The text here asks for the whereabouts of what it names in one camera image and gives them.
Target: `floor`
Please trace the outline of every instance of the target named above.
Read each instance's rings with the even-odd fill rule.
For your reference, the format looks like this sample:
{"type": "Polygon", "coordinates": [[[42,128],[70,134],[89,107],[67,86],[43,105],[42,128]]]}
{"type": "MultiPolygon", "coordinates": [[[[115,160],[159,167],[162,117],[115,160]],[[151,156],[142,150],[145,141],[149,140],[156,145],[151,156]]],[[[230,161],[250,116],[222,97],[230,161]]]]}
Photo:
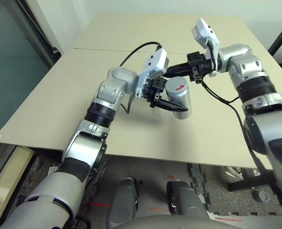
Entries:
{"type": "MultiPolygon", "coordinates": [[[[98,181],[96,193],[89,204],[87,217],[91,220],[93,228],[105,229],[113,193],[117,184],[125,177],[132,177],[139,182],[136,218],[170,214],[166,199],[167,182],[180,179],[190,183],[186,163],[112,156],[106,163],[106,170],[98,181]]],[[[213,213],[209,215],[213,220],[241,229],[282,228],[282,215],[219,216],[213,213]]]]}

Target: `tabletop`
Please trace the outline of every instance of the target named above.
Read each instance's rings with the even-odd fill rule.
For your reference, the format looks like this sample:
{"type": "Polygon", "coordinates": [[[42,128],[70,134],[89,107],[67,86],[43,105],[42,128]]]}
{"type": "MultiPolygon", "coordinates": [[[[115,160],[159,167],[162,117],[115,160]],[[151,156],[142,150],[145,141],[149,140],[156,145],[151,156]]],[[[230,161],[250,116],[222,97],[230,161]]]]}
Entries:
{"type": "MultiPolygon", "coordinates": [[[[245,43],[263,46],[240,18],[231,16],[176,15],[176,14],[99,14],[70,46],[77,49],[132,51],[150,41],[160,42],[168,53],[200,51],[191,29],[199,18],[211,26],[220,47],[245,43]]],[[[152,47],[142,51],[152,52],[152,47]]]]}

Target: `gray cylinder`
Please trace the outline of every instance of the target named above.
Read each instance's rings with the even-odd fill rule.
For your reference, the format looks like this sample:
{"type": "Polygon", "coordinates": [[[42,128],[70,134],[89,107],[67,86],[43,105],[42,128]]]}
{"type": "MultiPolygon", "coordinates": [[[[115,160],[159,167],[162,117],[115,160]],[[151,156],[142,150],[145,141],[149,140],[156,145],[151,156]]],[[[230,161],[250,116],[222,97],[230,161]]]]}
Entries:
{"type": "Polygon", "coordinates": [[[170,101],[181,103],[188,109],[184,112],[173,112],[174,116],[178,119],[188,118],[192,112],[192,107],[187,80],[180,76],[171,78],[166,82],[165,90],[170,101]]]}

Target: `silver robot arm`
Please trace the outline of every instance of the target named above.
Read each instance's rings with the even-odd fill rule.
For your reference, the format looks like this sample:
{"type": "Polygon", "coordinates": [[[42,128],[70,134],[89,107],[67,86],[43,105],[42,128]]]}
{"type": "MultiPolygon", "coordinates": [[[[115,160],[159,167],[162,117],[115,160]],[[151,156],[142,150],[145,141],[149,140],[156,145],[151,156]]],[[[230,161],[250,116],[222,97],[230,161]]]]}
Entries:
{"type": "Polygon", "coordinates": [[[219,50],[220,73],[228,72],[246,115],[243,131],[252,149],[266,155],[282,192],[282,94],[247,45],[219,50]]]}
{"type": "Polygon", "coordinates": [[[110,69],[64,150],[59,169],[32,191],[0,229],[69,228],[81,204],[87,177],[99,167],[106,151],[109,127],[124,94],[143,96],[147,78],[165,73],[167,64],[166,51],[160,48],[149,56],[139,76],[123,67],[110,69]]]}
{"type": "Polygon", "coordinates": [[[282,204],[282,94],[276,91],[249,46],[235,44],[219,49],[214,31],[202,19],[192,32],[195,40],[207,49],[206,55],[188,54],[187,63],[169,67],[164,77],[189,75],[191,81],[204,85],[203,77],[207,74],[229,73],[243,103],[246,119],[242,129],[251,155],[264,173],[266,170],[253,150],[268,157],[276,179],[276,182],[270,179],[268,182],[282,204]]]}

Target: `black cable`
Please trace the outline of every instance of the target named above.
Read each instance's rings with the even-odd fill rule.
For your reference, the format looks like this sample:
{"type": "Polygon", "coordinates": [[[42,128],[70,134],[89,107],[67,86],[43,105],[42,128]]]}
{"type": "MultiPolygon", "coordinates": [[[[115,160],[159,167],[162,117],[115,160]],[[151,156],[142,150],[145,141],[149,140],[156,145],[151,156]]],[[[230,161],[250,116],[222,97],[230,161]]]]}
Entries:
{"type": "MultiPolygon", "coordinates": [[[[139,47],[137,47],[136,49],[134,49],[120,64],[120,67],[124,65],[124,63],[126,63],[126,61],[134,54],[136,53],[138,50],[140,50],[141,48],[147,46],[147,45],[150,45],[150,44],[155,44],[157,45],[157,49],[160,49],[162,48],[162,45],[159,43],[159,42],[146,42],[144,44],[141,44],[139,47]]],[[[132,104],[132,101],[135,97],[135,94],[131,94],[130,97],[129,97],[129,102],[128,102],[128,107],[126,108],[123,104],[121,104],[121,107],[125,110],[126,114],[128,115],[129,112],[130,112],[130,107],[131,107],[131,104],[132,104]]]]}
{"type": "Polygon", "coordinates": [[[126,107],[125,107],[123,104],[121,104],[121,107],[125,110],[125,112],[126,112],[127,114],[129,114],[129,112],[127,111],[126,107]]]}
{"type": "Polygon", "coordinates": [[[159,43],[159,42],[146,42],[144,44],[141,44],[139,47],[137,47],[136,49],[134,49],[124,60],[123,62],[121,62],[120,64],[120,67],[124,65],[124,63],[136,52],[138,51],[139,49],[147,46],[147,45],[150,45],[150,44],[156,44],[158,47],[157,47],[157,50],[162,48],[162,45],[159,43]]]}
{"type": "Polygon", "coordinates": [[[91,228],[91,221],[88,218],[81,216],[81,215],[76,215],[76,219],[84,222],[87,225],[87,227],[85,229],[91,228]]]}

